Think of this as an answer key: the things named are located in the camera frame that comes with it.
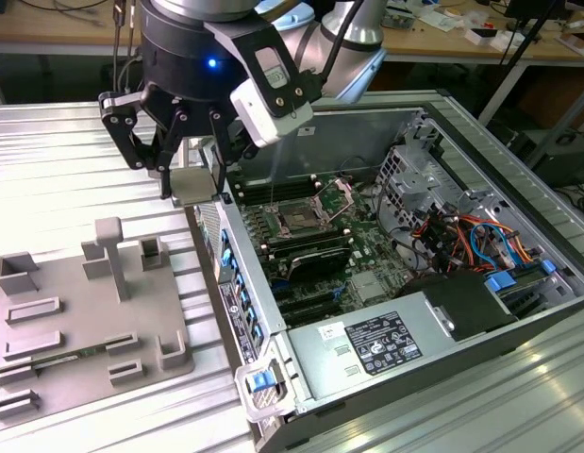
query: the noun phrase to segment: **orange wire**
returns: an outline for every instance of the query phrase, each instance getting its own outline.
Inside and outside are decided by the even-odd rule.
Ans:
[[[463,247],[468,253],[468,262],[470,263],[471,266],[474,266],[474,254],[472,253],[472,247],[468,244],[468,241],[465,239],[465,235],[463,234],[463,231],[461,231],[461,228],[459,226],[458,237],[463,243]]]
[[[500,227],[502,229],[505,229],[506,231],[508,231],[510,233],[513,233],[513,231],[514,231],[509,226],[505,226],[503,224],[500,224],[499,222],[497,222],[497,221],[495,221],[493,219],[483,220],[483,219],[479,219],[478,217],[474,217],[472,215],[461,215],[459,218],[462,219],[462,220],[465,220],[466,222],[470,222],[471,224],[481,224],[483,222],[486,222],[486,223],[495,225],[496,227]],[[515,237],[515,238],[512,238],[512,239],[515,239],[516,240],[515,241],[516,242],[516,253],[518,253],[518,255],[520,255],[520,258],[522,258],[525,262],[532,262],[533,259],[530,258],[528,256],[528,254],[526,253],[526,251],[524,250],[524,247],[522,245],[522,242],[520,241],[520,238]]]

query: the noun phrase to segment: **blue tab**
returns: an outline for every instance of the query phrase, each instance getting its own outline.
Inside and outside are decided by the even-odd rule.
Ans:
[[[502,271],[489,276],[487,284],[489,285],[489,288],[498,293],[501,290],[505,290],[506,288],[515,285],[516,280],[513,279],[508,271]]]
[[[275,375],[271,370],[256,373],[249,379],[250,392],[260,392],[276,386]]]
[[[233,252],[231,252],[231,249],[228,248],[227,250],[225,250],[223,252],[222,257],[220,258],[221,265],[224,267],[227,267],[231,263],[232,257],[233,257]]]
[[[541,267],[548,275],[556,272],[556,264],[554,264],[551,260],[543,260]]]
[[[264,340],[264,334],[262,333],[262,329],[260,326],[254,326],[254,340],[256,340],[256,344],[260,347],[262,344],[262,340]]]
[[[254,307],[247,309],[247,319],[249,320],[250,325],[256,321],[256,312],[254,311]]]
[[[247,295],[247,291],[243,290],[242,291],[242,309],[247,309],[247,306],[250,305],[250,296]]]

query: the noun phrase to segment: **gray metal surface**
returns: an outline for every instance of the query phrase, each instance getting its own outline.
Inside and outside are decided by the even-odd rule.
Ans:
[[[243,17],[259,0],[150,0],[156,8],[198,21],[226,22]]]
[[[37,377],[0,385],[0,400],[11,394],[31,389],[39,395],[35,411],[0,421],[0,429],[13,427],[52,413],[64,411],[107,396],[141,388],[167,378],[188,374],[192,370],[191,354],[187,347],[189,336],[185,330],[183,313],[172,267],[166,256],[163,267],[144,272],[138,246],[119,250],[125,275],[125,285],[131,297],[118,298],[113,276],[87,280],[82,263],[84,256],[44,261],[37,271],[29,274],[38,290],[8,297],[0,290],[0,367],[15,359],[33,357],[34,361],[60,361],[43,368]],[[58,296],[63,310],[40,319],[27,319],[10,326],[5,320],[8,309],[38,300]],[[109,337],[134,332],[141,340],[139,347],[122,351],[111,357],[100,350]],[[156,357],[156,338],[172,344],[176,350],[177,332],[184,332],[183,357],[177,367],[160,366]],[[86,350],[77,357],[76,351]],[[143,375],[130,379],[125,385],[112,385],[110,366],[138,360]]]
[[[295,328],[289,332],[290,340],[315,399],[334,395],[373,378],[363,371],[361,361],[353,353],[354,347],[344,332],[344,326],[352,326],[391,311],[398,313],[412,339],[419,346],[422,357],[434,356],[455,345],[455,341],[437,320],[423,293],[411,294],[364,310],[346,313],[337,316],[335,320],[324,320]],[[322,333],[328,327],[333,333],[330,335]],[[358,367],[356,373],[352,372],[353,367]],[[390,378],[394,374],[403,373],[404,369],[405,367],[400,365],[386,371],[385,374]]]
[[[139,131],[153,134],[146,117]],[[95,103],[0,108],[0,254],[77,256],[94,219],[109,215],[122,218],[125,242],[158,234],[168,245],[195,369],[4,429],[0,452],[253,451],[184,212],[127,168]]]
[[[323,18],[323,26],[337,36],[353,3],[336,2],[334,9]],[[386,0],[364,2],[346,31],[345,40],[358,44],[379,44],[384,41],[384,33],[379,23],[387,3]]]
[[[584,252],[584,220],[566,215],[567,204],[529,179],[529,172],[514,170],[514,158],[502,155],[502,145],[468,121],[461,106],[435,92],[388,97],[433,103],[489,160],[513,171],[512,182]],[[148,138],[148,120],[141,118],[140,126]],[[473,170],[459,170],[471,184],[481,181]],[[253,451],[182,211],[159,200],[158,185],[146,174],[127,169],[94,103],[0,108],[0,212],[24,221],[0,223],[0,253],[29,249],[37,260],[73,256],[79,241],[92,233],[99,210],[122,217],[125,240],[160,234],[174,252],[196,368],[184,377],[1,431],[0,452],[39,446]],[[296,448],[366,450],[584,451],[584,311],[514,353]]]

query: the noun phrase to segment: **metal panel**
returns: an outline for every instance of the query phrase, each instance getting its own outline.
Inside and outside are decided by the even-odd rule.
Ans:
[[[435,92],[401,92],[387,98],[443,100]],[[474,136],[471,142],[487,158],[501,159],[495,164],[503,159],[512,162],[511,155],[500,154],[500,143],[471,124],[465,110],[452,100],[444,102],[459,114],[448,116],[455,126],[477,129],[470,134]],[[41,122],[43,111],[52,118],[47,121],[54,121],[52,110],[59,109],[68,118],[66,123],[88,122],[95,105],[4,107],[0,115],[12,116],[0,117],[0,128],[4,121],[12,121],[25,130],[32,123],[26,118]],[[253,451],[184,214],[159,200],[157,183],[147,180],[145,173],[129,171],[114,159],[117,151],[99,122],[90,126],[94,128],[88,134],[0,134],[0,215],[4,216],[0,217],[0,243],[4,240],[8,251],[14,245],[24,249],[35,244],[38,260],[79,254],[78,243],[91,237],[92,226],[86,220],[66,220],[65,227],[59,227],[58,219],[66,219],[69,209],[90,216],[93,206],[113,203],[114,211],[125,218],[127,239],[161,234],[169,245],[188,330],[195,341],[196,368],[185,377],[1,431],[0,452],[39,445],[72,451],[157,450],[166,445],[171,451]],[[75,150],[83,159],[65,152],[74,146],[80,146]],[[53,152],[60,153],[61,161],[39,165],[43,173],[36,174],[36,162],[49,162]],[[90,159],[102,163],[87,170],[83,163]],[[571,220],[562,212],[570,210],[565,203],[544,186],[535,186],[551,200],[552,211],[546,214],[550,222],[568,227],[571,235],[578,230],[566,224],[584,231],[584,220]],[[145,202],[150,206],[146,215],[138,209]],[[4,227],[8,208],[24,223],[12,232]],[[25,210],[31,221],[20,213]],[[41,218],[45,226],[37,225]],[[584,249],[584,234],[576,239]],[[295,450],[584,451],[584,311],[514,353],[317,436]]]
[[[140,125],[148,138],[150,120]],[[195,370],[2,430],[0,451],[253,450],[182,210],[159,199],[146,172],[125,167],[94,103],[0,107],[0,254],[80,255],[92,218],[111,214],[122,218],[125,240],[159,234],[168,244]]]

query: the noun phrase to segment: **black cable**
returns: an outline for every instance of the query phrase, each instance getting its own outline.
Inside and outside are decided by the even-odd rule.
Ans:
[[[113,90],[118,90],[118,49],[120,48],[120,26],[115,26],[115,40],[113,41]]]
[[[124,78],[124,75],[128,73],[128,71],[130,70],[130,66],[135,61],[141,61],[141,57],[133,57],[132,59],[129,59],[125,63],[125,65],[122,67],[122,71],[120,71],[120,74],[118,75],[118,83],[117,83],[117,91],[118,92],[122,92],[123,91],[122,90],[122,79]]]
[[[583,186],[581,184],[576,184],[576,186],[578,187],[578,189],[580,191],[582,191],[584,193],[584,189],[583,189]]]
[[[70,8],[69,5],[65,5],[64,3],[60,3],[59,0],[53,0],[53,6],[55,7],[55,10],[59,14],[62,14],[63,16],[68,17],[70,19],[86,22],[86,23],[94,25],[94,26],[105,26],[105,24],[103,22],[99,21],[98,19],[92,19],[90,17],[76,16],[75,14],[73,14],[73,12],[75,12],[75,11],[68,10],[68,8]],[[79,11],[86,12],[87,14],[91,15],[91,12],[89,10],[87,10],[87,8],[80,9]]]
[[[99,5],[103,5],[104,3],[107,3],[108,0],[100,0],[99,2],[96,3],[91,3],[89,5],[84,5],[82,7],[70,7],[70,8],[47,8],[47,7],[41,7],[39,5],[34,5],[33,3],[29,3],[26,0],[19,0],[21,3],[28,5],[29,7],[35,8],[35,9],[41,9],[42,11],[80,11],[81,9],[86,9],[86,8],[92,8],[92,7],[98,7]]]
[[[417,244],[417,239],[414,239],[411,243],[411,247],[413,247],[413,257],[415,258],[415,265],[413,268],[417,271],[418,266],[420,265],[420,257],[417,255],[417,248],[415,245]]]
[[[128,32],[128,48],[126,50],[127,61],[132,58],[132,39],[134,38],[134,12],[136,7],[136,0],[131,0],[130,2],[130,31]],[[130,67],[125,70],[125,87],[124,91],[126,93],[130,92]]]
[[[501,7],[501,8],[507,8],[505,5],[501,5],[500,3],[491,3],[489,5],[493,11],[498,12],[499,14],[505,14],[505,11],[500,11],[497,8],[493,8],[493,6],[495,6],[495,5],[497,5],[497,6]]]
[[[489,100],[492,99],[492,97],[497,93],[501,85],[503,85],[503,83],[505,82],[506,78],[508,78],[509,73],[514,69],[518,61],[522,58],[522,55],[524,54],[525,50],[535,40],[535,38],[541,31],[543,25],[545,24],[545,21],[549,18],[554,8],[563,2],[564,0],[551,0],[549,2],[549,6],[547,7],[545,14],[543,14],[539,19],[537,19],[537,23],[526,34],[525,40],[522,41],[522,43],[518,46],[518,49],[516,50],[516,52],[514,52],[514,55],[511,57],[508,64],[504,66],[505,71],[503,73],[503,76],[499,79],[499,82],[493,88],[491,95],[488,96],[488,98],[485,98],[481,105],[478,106],[478,109],[476,109],[474,113],[474,116],[476,118],[480,116],[480,113],[482,113],[484,108],[487,107],[487,105],[489,104]]]
[[[506,59],[506,56],[508,55],[508,52],[511,48],[511,44],[514,42],[514,37],[516,36],[516,30],[518,29],[518,25],[516,25],[514,27],[514,29],[511,31],[511,38],[509,38],[509,44],[508,47],[506,48],[506,51],[503,54],[503,57],[501,58],[501,61],[499,61],[499,66],[503,66],[503,62]]]
[[[391,229],[390,231],[388,231],[388,236],[392,236],[392,234],[396,231],[396,230],[400,230],[400,231],[405,231],[407,233],[409,233],[411,231],[411,228],[409,228],[408,226],[396,226],[393,229]]]
[[[342,168],[344,167],[344,165],[347,164],[348,162],[350,162],[352,159],[360,160],[361,162],[363,162],[368,167],[372,167],[372,168],[374,167],[374,165],[372,165],[367,160],[365,160],[365,158],[363,156],[356,155],[356,156],[351,156],[350,158],[348,158],[344,162],[342,162],[340,164],[340,167],[338,167],[338,171],[341,172],[342,171]]]
[[[331,75],[331,70],[333,69],[333,65],[336,62],[336,58],[340,53],[340,49],[342,49],[342,43],[344,41],[344,36],[348,31],[348,27],[350,26],[350,23],[357,15],[357,12],[359,11],[359,8],[362,6],[363,2],[364,0],[355,0],[355,3],[346,14],[346,17],[344,17],[342,26],[340,27],[340,30],[338,30],[338,36],[336,36],[336,39],[333,42],[333,45],[331,46],[331,51],[329,52],[329,56],[327,57],[327,61],[325,62],[325,66],[323,67],[323,71],[319,74],[321,80],[323,80],[324,85],[327,83],[329,75]]]

